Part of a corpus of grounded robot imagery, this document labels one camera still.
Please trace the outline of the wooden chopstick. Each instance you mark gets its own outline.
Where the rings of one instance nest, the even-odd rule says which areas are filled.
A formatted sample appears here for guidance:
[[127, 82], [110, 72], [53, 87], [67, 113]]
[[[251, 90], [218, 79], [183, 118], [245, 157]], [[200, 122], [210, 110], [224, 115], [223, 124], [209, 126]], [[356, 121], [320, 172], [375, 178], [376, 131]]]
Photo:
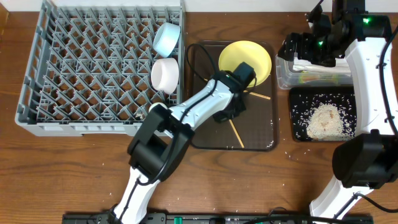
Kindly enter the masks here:
[[237, 129], [236, 129], [234, 123], [233, 123], [233, 120], [230, 119], [230, 120], [229, 120], [229, 123], [230, 123], [230, 125], [231, 125], [231, 128], [233, 129], [233, 132], [234, 132], [234, 134], [235, 134], [235, 136], [236, 136], [236, 138], [237, 138], [237, 140], [238, 140], [238, 142], [239, 142], [241, 148], [244, 149], [244, 143], [243, 143], [243, 141], [242, 141], [242, 139], [241, 139], [241, 137], [240, 137], [240, 135], [239, 135], [239, 133], [238, 133], [238, 131], [237, 131]]
[[269, 97], [269, 96], [261, 95], [261, 94], [254, 93], [254, 92], [250, 92], [249, 94], [253, 95], [253, 96], [256, 96], [256, 97], [260, 97], [260, 98], [266, 99], [266, 100], [271, 100], [271, 97]]

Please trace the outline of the yellow plate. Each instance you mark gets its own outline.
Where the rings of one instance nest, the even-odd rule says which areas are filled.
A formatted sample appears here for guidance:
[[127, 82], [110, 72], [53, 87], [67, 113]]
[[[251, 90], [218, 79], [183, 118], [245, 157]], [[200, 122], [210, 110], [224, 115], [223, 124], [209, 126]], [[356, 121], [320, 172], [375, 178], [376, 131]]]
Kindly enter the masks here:
[[253, 80], [248, 87], [257, 87], [270, 75], [272, 60], [268, 51], [261, 45], [248, 40], [240, 40], [227, 45], [218, 59], [220, 70], [233, 72], [239, 64], [245, 62], [250, 65], [256, 74], [257, 81]]

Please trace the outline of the pink white bowl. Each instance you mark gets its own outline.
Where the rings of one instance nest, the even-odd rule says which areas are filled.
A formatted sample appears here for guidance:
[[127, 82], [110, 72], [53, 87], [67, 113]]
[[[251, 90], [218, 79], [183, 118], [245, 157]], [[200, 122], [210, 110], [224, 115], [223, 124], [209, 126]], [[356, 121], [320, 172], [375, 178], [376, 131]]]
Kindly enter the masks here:
[[158, 59], [154, 63], [150, 74], [154, 89], [163, 91], [168, 95], [176, 90], [179, 77], [178, 63], [174, 58]]

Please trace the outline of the light blue bowl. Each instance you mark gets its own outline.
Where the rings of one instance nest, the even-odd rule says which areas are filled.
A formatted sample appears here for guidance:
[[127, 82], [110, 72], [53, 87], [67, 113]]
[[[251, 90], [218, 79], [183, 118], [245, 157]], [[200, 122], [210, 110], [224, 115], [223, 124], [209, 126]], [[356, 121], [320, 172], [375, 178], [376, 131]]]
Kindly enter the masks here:
[[175, 48], [181, 33], [178, 25], [163, 23], [154, 37], [153, 48], [163, 58], [167, 58]]

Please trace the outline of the white plastic cup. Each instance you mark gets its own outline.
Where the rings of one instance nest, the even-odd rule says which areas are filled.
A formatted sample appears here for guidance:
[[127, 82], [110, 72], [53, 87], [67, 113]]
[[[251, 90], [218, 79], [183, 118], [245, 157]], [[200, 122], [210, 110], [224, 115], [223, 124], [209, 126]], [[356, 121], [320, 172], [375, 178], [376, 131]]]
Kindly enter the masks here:
[[150, 106], [148, 114], [166, 114], [168, 107], [161, 102], [154, 103]]

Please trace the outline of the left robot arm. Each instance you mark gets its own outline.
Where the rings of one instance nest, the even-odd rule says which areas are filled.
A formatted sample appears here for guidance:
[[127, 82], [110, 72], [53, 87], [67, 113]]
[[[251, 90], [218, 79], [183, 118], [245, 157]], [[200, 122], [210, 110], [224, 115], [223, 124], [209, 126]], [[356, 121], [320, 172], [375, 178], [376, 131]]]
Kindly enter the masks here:
[[254, 69], [241, 62], [232, 70], [215, 70], [206, 86], [187, 101], [165, 108], [154, 106], [127, 148], [129, 181], [121, 201], [109, 212], [108, 223], [139, 223], [157, 185], [181, 163], [195, 130], [208, 118], [222, 123], [246, 107], [246, 88]]

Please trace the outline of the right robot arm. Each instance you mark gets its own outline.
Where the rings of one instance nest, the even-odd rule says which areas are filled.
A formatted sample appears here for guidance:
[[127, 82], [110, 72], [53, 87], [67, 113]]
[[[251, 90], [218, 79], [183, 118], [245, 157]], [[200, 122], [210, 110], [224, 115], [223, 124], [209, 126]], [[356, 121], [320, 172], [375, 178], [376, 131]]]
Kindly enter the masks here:
[[370, 14], [364, 1], [335, 0], [332, 14], [317, 4], [307, 15], [309, 33], [289, 34], [280, 58], [322, 67], [347, 61], [356, 101], [356, 134], [333, 153], [333, 177], [310, 203], [310, 223], [344, 223], [360, 200], [397, 180], [397, 94], [391, 50], [397, 29], [384, 15]]

